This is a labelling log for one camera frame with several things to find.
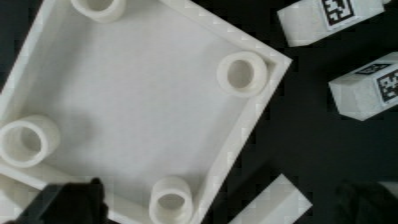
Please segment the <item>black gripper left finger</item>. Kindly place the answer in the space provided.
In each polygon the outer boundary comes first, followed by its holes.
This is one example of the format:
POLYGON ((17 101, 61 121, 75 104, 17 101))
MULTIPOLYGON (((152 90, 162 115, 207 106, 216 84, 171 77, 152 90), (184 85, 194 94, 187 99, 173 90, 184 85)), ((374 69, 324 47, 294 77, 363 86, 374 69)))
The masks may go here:
POLYGON ((109 224, 105 186, 86 183, 49 184, 15 220, 17 224, 109 224))

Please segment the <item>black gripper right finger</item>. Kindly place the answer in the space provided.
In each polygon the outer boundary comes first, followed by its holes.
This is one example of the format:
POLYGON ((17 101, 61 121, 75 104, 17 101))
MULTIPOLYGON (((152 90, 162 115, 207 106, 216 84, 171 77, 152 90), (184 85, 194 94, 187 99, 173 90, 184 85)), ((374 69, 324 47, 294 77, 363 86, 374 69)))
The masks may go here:
POLYGON ((398 198, 379 183, 345 182, 336 196, 335 224, 398 224, 398 198))

